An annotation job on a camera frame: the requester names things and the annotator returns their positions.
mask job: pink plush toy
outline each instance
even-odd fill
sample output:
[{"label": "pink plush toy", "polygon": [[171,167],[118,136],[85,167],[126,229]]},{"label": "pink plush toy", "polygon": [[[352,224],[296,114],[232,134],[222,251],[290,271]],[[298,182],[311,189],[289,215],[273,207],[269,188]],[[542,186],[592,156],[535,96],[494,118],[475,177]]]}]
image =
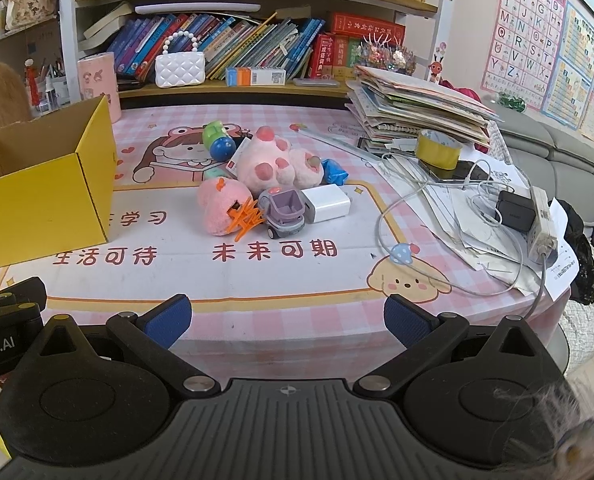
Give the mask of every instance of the pink plush toy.
[{"label": "pink plush toy", "polygon": [[227,234],[232,222],[228,210],[235,202],[241,205],[252,196],[246,186],[237,180],[217,177],[204,180],[197,190],[197,202],[203,209],[203,226],[213,236]]},{"label": "pink plush toy", "polygon": [[318,156],[277,137],[269,126],[262,126],[237,161],[237,178],[254,197],[271,187],[318,186],[324,169]]}]

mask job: stack of papers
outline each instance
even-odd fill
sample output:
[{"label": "stack of papers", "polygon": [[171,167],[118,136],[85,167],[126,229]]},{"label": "stack of papers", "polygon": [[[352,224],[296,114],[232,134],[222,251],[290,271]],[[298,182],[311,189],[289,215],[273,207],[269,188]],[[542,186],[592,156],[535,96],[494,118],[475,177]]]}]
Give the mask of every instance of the stack of papers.
[{"label": "stack of papers", "polygon": [[[510,184],[516,193],[530,197],[527,184],[514,166],[477,152],[472,145],[464,146],[460,158],[478,162],[483,170],[490,171],[493,180]],[[481,160],[486,160],[490,169]],[[428,178],[417,159],[408,156],[393,155],[372,164],[400,196],[419,188],[418,184],[411,181],[425,181]],[[535,294],[539,289],[541,265],[529,260],[525,236],[514,230],[487,224],[471,207],[472,197],[476,193],[474,186],[466,189],[426,186],[406,202],[424,225],[473,270],[484,270],[510,285],[522,259],[523,266],[515,288],[525,296]],[[579,271],[579,264],[574,251],[564,240],[568,219],[556,200],[551,203],[551,215],[558,234],[558,252],[557,260],[547,271],[546,291],[555,300],[572,283]]]},{"label": "stack of papers", "polygon": [[362,147],[381,154],[400,149],[393,139],[416,139],[423,129],[438,130],[460,142],[488,146],[486,127],[495,112],[460,92],[418,78],[357,67],[360,77],[348,82],[346,105],[366,132]]}]

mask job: power strip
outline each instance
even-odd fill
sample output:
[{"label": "power strip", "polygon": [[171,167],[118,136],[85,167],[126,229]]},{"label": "power strip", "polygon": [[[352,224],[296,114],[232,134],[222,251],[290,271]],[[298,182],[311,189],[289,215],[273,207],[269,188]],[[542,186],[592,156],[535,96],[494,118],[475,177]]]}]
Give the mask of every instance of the power strip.
[{"label": "power strip", "polygon": [[535,221],[526,238],[528,257],[533,262],[540,262],[540,255],[546,260],[551,251],[557,249],[557,233],[546,192],[539,187],[531,186],[531,199],[535,209]]}]

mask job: gray sofa cushion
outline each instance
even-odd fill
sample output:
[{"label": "gray sofa cushion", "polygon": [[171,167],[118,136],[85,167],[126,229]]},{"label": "gray sofa cushion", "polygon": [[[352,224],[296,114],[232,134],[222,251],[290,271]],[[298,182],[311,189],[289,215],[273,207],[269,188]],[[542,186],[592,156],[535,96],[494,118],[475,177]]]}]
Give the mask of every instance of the gray sofa cushion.
[{"label": "gray sofa cushion", "polygon": [[594,167],[594,148],[592,146],[576,139],[573,135],[568,134],[567,132],[562,132],[554,126],[550,126],[549,124],[543,124],[542,126],[546,128],[549,134],[551,134],[556,151],[567,153],[568,155],[585,160]]},{"label": "gray sofa cushion", "polygon": [[491,104],[490,108],[500,116],[501,121],[498,121],[498,127],[503,134],[530,140],[546,146],[547,148],[554,148],[555,145],[552,138],[546,128],[544,128],[543,124],[532,120],[524,114],[504,108],[503,106]]},{"label": "gray sofa cushion", "polygon": [[578,170],[583,170],[587,173],[594,173],[594,164],[591,164],[577,156],[571,155],[570,153],[560,152],[559,150],[555,149],[551,150],[547,158],[553,162],[561,162],[562,164],[578,168]]},{"label": "gray sofa cushion", "polygon": [[532,140],[522,139],[522,137],[516,137],[505,132],[502,132],[501,135],[504,137],[504,142],[506,142],[506,145],[509,148],[514,148],[520,152],[533,153],[533,155],[537,155],[541,158],[548,158],[551,153],[546,146],[537,144]]},{"label": "gray sofa cushion", "polygon": [[549,199],[555,196],[555,172],[548,160],[514,148],[509,148],[508,151],[513,164],[526,174],[533,186],[545,190]]},{"label": "gray sofa cushion", "polygon": [[560,162],[552,162],[552,167],[555,197],[573,206],[584,222],[594,222],[594,174]]}]

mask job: decorative bag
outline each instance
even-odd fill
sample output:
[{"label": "decorative bag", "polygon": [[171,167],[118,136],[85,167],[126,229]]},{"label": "decorative bag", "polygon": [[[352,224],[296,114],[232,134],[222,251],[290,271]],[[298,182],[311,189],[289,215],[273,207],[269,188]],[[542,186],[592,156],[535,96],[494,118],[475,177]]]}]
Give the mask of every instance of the decorative bag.
[{"label": "decorative bag", "polygon": [[[192,43],[192,52],[168,54],[170,44],[177,38],[187,38]],[[203,52],[197,52],[197,38],[187,30],[175,32],[166,38],[163,52],[155,59],[155,83],[160,88],[199,85],[206,79],[205,66]]]}]

